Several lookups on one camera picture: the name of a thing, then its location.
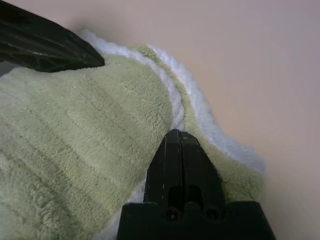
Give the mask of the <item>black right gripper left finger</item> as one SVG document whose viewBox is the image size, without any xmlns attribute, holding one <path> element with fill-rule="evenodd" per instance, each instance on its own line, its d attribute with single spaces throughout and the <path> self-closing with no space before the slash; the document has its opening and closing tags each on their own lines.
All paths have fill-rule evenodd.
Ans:
<svg viewBox="0 0 320 240">
<path fill-rule="evenodd" d="M 181 182 L 181 140 L 179 130 L 173 129 L 163 137 L 148 167 L 143 201 L 167 204 L 170 189 Z"/>
</svg>

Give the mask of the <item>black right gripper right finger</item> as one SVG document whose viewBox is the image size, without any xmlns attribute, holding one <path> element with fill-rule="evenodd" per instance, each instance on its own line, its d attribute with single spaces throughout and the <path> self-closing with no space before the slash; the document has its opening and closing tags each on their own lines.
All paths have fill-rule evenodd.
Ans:
<svg viewBox="0 0 320 240">
<path fill-rule="evenodd" d="M 225 204 L 221 179 L 198 139 L 181 132 L 182 160 L 187 202 Z"/>
</svg>

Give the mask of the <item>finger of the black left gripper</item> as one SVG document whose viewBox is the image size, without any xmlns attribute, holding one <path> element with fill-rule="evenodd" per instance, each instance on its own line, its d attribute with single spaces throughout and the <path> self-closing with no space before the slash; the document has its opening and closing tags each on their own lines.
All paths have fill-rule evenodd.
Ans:
<svg viewBox="0 0 320 240">
<path fill-rule="evenodd" d="M 5 1 L 0 2 L 0 39 L 85 41 L 59 24 Z"/>
<path fill-rule="evenodd" d="M 104 66 L 104 58 L 88 42 L 68 38 L 61 42 L 2 38 L 0 59 L 46 73 Z"/>
</svg>

